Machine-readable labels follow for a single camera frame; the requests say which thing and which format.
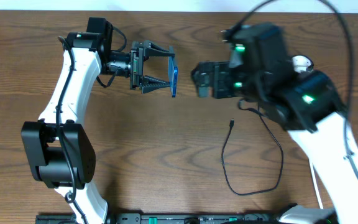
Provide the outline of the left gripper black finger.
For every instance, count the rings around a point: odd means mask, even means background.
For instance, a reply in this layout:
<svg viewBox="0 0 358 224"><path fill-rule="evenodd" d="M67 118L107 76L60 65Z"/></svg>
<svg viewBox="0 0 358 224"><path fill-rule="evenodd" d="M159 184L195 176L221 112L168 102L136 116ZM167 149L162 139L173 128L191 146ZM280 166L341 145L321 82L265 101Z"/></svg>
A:
<svg viewBox="0 0 358 224"><path fill-rule="evenodd" d="M148 60L150 57L174 57L173 51L162 48L156 43L145 40L143 43L144 60Z"/></svg>
<svg viewBox="0 0 358 224"><path fill-rule="evenodd" d="M140 89L142 90L142 94L146 94L151 91L168 87L170 87L170 82L146 75L142 77Z"/></svg>

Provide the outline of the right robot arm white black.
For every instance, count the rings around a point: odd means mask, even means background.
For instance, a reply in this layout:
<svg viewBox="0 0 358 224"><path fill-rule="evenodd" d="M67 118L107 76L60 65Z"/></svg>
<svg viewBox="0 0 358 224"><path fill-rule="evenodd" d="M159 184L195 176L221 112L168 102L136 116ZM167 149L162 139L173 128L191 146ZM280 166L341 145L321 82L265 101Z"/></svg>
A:
<svg viewBox="0 0 358 224"><path fill-rule="evenodd" d="M331 79L304 55L289 56L282 30L272 23L226 31L225 62L200 62L192 71L198 95L238 96L279 124L301 147L324 184L334 210L295 206L284 223L358 223L358 147L347 108Z"/></svg>

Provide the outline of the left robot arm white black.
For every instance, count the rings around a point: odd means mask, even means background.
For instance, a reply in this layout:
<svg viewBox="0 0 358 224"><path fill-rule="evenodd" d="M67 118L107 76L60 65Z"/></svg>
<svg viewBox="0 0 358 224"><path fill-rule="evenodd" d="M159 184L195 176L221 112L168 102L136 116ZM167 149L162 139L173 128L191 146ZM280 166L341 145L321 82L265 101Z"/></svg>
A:
<svg viewBox="0 0 358 224"><path fill-rule="evenodd" d="M37 121L26 121L21 138L35 180L60 194L70 215L37 215L37 223L114 223L108 202L98 192L93 176L96 153L83 127L93 85L101 75L125 77L130 88L149 93L161 88L177 92L175 51L146 40L131 50L112 49L117 28L92 17L85 32L60 39L63 67L53 95Z"/></svg>

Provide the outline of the Galaxy S25+ smartphone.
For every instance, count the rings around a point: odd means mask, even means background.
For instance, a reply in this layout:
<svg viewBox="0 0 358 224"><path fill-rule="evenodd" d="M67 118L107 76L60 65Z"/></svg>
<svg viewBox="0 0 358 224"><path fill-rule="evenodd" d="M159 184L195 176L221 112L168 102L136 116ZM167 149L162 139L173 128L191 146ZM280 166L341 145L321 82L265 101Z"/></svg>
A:
<svg viewBox="0 0 358 224"><path fill-rule="evenodd" d="M175 98L177 94L178 66L175 58L175 51L172 46L169 46L169 52L172 53L173 56L169 56L168 58L168 78L172 98Z"/></svg>

